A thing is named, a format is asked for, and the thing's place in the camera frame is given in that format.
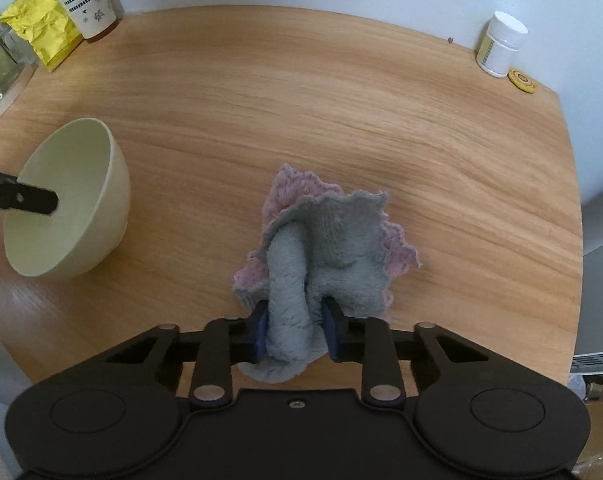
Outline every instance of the folded towel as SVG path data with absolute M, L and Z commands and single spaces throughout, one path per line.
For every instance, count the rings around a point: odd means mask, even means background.
M 401 226 L 387 220 L 388 198 L 347 195 L 312 171 L 281 168 L 262 210 L 262 245 L 235 274 L 233 290 L 248 310 L 268 300 L 266 356 L 240 364 L 243 373 L 281 383 L 325 354 L 322 298 L 335 298 L 348 316 L 384 314 L 391 280 L 419 266 Z

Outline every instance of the yellow disc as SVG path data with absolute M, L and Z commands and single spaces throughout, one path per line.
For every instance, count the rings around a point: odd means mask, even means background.
M 520 90 L 532 94 L 535 91 L 535 84 L 531 78 L 516 68 L 508 70 L 508 79 Z

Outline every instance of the screw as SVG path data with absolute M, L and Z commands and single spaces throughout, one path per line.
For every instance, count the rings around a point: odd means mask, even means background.
M 371 397 L 375 400 L 389 400 L 398 399 L 401 395 L 401 390 L 393 386 L 392 384 L 377 384 L 370 390 Z
M 203 386 L 197 386 L 192 394 L 199 400 L 210 402 L 212 400 L 219 400 L 221 397 L 226 395 L 226 390 L 217 384 L 204 384 Z

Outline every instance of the white bottle cap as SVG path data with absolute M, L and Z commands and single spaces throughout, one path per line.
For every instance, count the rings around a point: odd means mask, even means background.
M 505 46 L 518 50 L 528 34 L 528 28 L 517 18 L 498 10 L 490 20 L 488 34 Z

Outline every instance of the bowl rim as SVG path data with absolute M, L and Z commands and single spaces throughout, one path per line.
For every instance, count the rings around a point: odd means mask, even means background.
M 114 136 L 110 130 L 110 128 L 108 127 L 108 125 L 106 123 L 104 123 L 104 121 L 102 121 L 101 119 L 97 119 L 96 117 L 79 117 L 73 121 L 70 121 L 69 123 L 66 124 L 62 124 L 59 128 L 57 128 L 54 132 L 52 132 L 46 139 L 44 139 L 44 141 L 37 146 L 37 148 L 32 152 L 32 154 L 28 157 L 28 160 L 25 161 L 24 166 L 21 168 L 21 171 L 19 172 L 19 175 L 17 176 L 17 181 L 20 182 L 20 177 L 21 174 L 24 172 L 24 169 L 28 166 L 28 164 L 31 162 L 32 158 L 35 156 L 35 154 L 39 151 L 42 150 L 47 143 L 52 142 L 53 137 L 57 137 L 57 135 L 59 134 L 59 132 L 63 129 L 65 129 L 67 126 L 70 126 L 71 124 L 75 124 L 75 123 L 82 123 L 85 121 L 90 121 L 90 122 L 96 122 L 99 123 L 102 128 L 105 130 L 106 134 L 108 135 L 108 149 L 109 149 L 109 153 L 108 153 L 108 170 L 105 173 L 105 177 L 104 177 L 104 183 L 102 184 L 102 188 L 99 191 L 99 197 L 97 197 L 97 200 L 94 202 L 94 205 L 92 206 L 92 211 L 88 217 L 88 221 L 86 221 L 86 225 L 85 228 L 83 229 L 81 236 L 79 236 L 79 238 L 77 238 L 75 240 L 75 242 L 73 243 L 72 247 L 70 248 L 70 250 L 64 254 L 64 256 L 58 260 L 53 266 L 45 269 L 43 272 L 37 272 L 37 273 L 27 273 L 24 274 L 21 270 L 17 269 L 12 262 L 10 261 L 10 257 L 8 256 L 8 250 L 6 250 L 6 221 L 8 220 L 8 215 L 4 216 L 4 222 L 3 222 L 3 232 L 4 232 L 4 252 L 6 253 L 6 258 L 8 258 L 8 263 L 10 264 L 10 266 L 16 270 L 20 275 L 22 275 L 24 278 L 38 278 L 41 276 L 46 276 L 47 274 L 51 273 L 53 270 L 57 269 L 69 256 L 70 254 L 73 253 L 73 251 L 75 250 L 75 248 L 77 247 L 77 245 L 79 245 L 79 243 L 81 242 L 81 240 L 84 239 L 84 237 L 86 236 L 86 232 L 88 231 L 88 228 L 90 227 L 90 225 L 92 224 L 92 221 L 94 220 L 94 216 L 97 213 L 97 210 L 99 209 L 99 205 L 103 202 L 104 199 L 104 194 L 105 194 L 105 189 L 107 187 L 107 183 L 108 181 L 111 179 L 112 177 L 112 172 L 113 170 L 113 162 L 114 162 L 114 158 L 115 158 L 115 148 L 114 148 L 114 144 L 115 144 L 115 140 L 114 140 Z

